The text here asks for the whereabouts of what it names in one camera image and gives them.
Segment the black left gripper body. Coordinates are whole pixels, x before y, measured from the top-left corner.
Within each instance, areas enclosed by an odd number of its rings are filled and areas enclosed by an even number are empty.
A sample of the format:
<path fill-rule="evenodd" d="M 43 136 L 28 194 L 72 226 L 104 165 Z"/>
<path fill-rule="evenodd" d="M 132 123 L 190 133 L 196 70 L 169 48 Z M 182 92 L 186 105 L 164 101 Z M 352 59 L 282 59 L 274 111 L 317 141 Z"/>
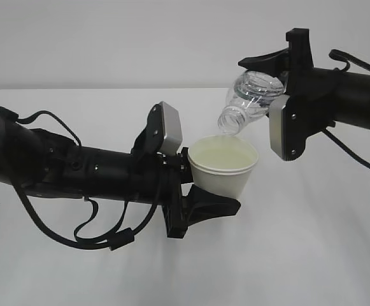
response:
<path fill-rule="evenodd" d="M 188 147 L 183 147 L 174 156 L 157 155 L 162 181 L 159 203 L 168 238 L 183 238 L 188 229 L 187 204 L 182 194 L 182 185 L 193 183 L 188 150 Z"/>

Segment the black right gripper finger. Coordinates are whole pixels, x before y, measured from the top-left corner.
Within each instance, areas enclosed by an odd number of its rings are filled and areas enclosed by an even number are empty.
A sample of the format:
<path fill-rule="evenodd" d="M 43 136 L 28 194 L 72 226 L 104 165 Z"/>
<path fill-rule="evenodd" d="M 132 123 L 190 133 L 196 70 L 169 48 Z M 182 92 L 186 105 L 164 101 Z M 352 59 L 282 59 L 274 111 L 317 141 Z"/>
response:
<path fill-rule="evenodd" d="M 245 57 L 238 62 L 238 66 L 248 71 L 265 73 L 271 77 L 278 77 L 289 70 L 289 51 L 283 49 L 257 57 Z"/>

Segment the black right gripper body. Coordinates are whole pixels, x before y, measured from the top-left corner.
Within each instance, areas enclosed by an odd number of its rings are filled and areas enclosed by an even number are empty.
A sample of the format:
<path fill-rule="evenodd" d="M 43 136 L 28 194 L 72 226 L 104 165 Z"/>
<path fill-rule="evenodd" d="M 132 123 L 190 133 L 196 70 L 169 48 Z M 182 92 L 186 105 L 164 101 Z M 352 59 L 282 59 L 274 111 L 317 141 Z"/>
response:
<path fill-rule="evenodd" d="M 338 86 L 339 69 L 316 68 L 310 45 L 310 30 L 293 28 L 286 33 L 289 70 L 286 95 L 302 121 L 307 138 L 336 125 L 332 93 Z"/>

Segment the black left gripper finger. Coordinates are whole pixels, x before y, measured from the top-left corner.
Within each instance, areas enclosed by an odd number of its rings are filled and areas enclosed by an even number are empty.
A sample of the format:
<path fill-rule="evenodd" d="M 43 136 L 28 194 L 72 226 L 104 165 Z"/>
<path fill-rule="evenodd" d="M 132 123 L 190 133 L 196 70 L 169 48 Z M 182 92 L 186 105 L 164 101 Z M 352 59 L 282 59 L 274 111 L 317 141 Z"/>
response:
<path fill-rule="evenodd" d="M 182 198 L 182 205 L 187 226 L 210 219 L 234 216 L 241 208 L 238 200 L 207 192 L 194 184 L 188 195 Z"/>

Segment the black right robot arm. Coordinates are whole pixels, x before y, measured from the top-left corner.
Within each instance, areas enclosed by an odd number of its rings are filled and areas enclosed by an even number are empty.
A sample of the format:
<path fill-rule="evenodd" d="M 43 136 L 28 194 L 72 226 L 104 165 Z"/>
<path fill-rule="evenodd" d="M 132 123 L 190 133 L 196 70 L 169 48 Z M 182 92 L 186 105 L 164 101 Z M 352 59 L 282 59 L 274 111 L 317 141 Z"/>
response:
<path fill-rule="evenodd" d="M 276 122 L 288 142 L 304 142 L 335 122 L 370 130 L 370 64 L 332 49 L 329 57 L 344 68 L 317 68 L 313 63 L 309 29 L 286 33 L 288 47 L 266 55 L 246 57 L 239 66 L 278 78 L 287 100 L 280 103 Z"/>

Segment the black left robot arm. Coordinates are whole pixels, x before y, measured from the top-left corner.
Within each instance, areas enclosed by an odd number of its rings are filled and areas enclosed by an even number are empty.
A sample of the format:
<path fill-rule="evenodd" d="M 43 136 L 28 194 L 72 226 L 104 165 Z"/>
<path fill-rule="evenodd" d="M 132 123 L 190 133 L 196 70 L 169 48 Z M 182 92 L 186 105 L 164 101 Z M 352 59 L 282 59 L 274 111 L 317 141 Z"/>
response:
<path fill-rule="evenodd" d="M 145 221 L 160 207 L 170 238 L 182 238 L 195 223 L 235 215 L 241 206 L 235 196 L 208 192 L 194 182 L 178 111 L 167 103 L 152 106 L 128 153 L 84 147 L 74 133 L 28 129 L 36 118 L 22 119 L 0 107 L 0 182 L 15 188 L 41 231 L 46 226 L 30 197 L 146 203 Z"/>

